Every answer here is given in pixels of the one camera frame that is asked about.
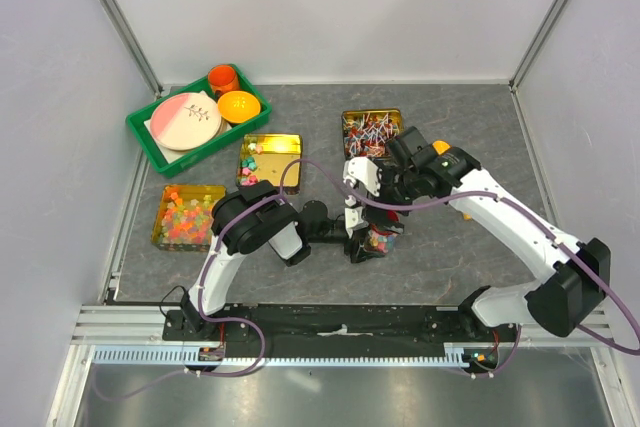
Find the clear glass jar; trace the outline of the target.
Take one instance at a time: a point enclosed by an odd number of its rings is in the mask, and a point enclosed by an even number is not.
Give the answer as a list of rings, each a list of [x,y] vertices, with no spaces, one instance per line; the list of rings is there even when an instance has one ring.
[[[385,256],[393,251],[398,236],[396,232],[378,231],[371,227],[366,234],[363,248],[367,252]]]

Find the yellow plastic scoop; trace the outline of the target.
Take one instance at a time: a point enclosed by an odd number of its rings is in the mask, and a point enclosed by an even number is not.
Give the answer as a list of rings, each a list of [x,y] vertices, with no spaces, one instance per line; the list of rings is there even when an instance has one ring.
[[[451,146],[444,140],[436,140],[432,143],[432,146],[438,154],[443,154],[451,148]],[[472,217],[467,213],[462,213],[462,215],[465,221],[470,221],[472,219]]]

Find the tin of pastel star candies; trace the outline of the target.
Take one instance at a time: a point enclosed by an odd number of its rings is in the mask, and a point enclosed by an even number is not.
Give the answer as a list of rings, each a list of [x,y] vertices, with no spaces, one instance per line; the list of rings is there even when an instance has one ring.
[[[299,134],[259,133],[245,135],[238,158],[235,184],[238,187],[268,180],[274,187],[283,186],[286,194],[295,195],[301,186],[301,164],[287,166],[302,158],[303,140]]]

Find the red round lid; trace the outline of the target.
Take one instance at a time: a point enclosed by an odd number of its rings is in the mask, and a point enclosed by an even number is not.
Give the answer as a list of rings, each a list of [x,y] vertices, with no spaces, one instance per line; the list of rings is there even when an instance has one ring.
[[[385,235],[399,235],[404,232],[404,225],[399,221],[395,211],[387,211],[383,220],[379,223],[379,228]]]

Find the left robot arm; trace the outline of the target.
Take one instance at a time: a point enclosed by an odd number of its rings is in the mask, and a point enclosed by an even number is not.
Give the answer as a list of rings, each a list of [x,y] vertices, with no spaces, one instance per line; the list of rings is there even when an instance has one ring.
[[[183,294],[180,308],[185,329],[208,340],[219,329],[217,312],[226,304],[229,287],[249,254],[269,245],[287,265],[311,253],[311,245],[340,244],[353,263],[375,257],[364,249],[366,228],[347,233],[345,214],[331,219],[327,206],[308,201],[297,211],[268,181],[225,195],[212,210],[211,246],[196,283]]]

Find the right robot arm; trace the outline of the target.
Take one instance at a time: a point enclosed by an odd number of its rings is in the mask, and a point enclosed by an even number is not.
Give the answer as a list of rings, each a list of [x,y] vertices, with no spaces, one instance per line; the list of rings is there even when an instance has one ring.
[[[480,162],[459,147],[428,143],[410,127],[386,144],[378,201],[410,205],[442,199],[469,215],[529,269],[533,279],[510,287],[482,287],[458,315],[467,339],[483,339],[503,324],[536,322],[569,336],[605,299],[611,251],[598,238],[582,241],[545,221],[502,188]]]

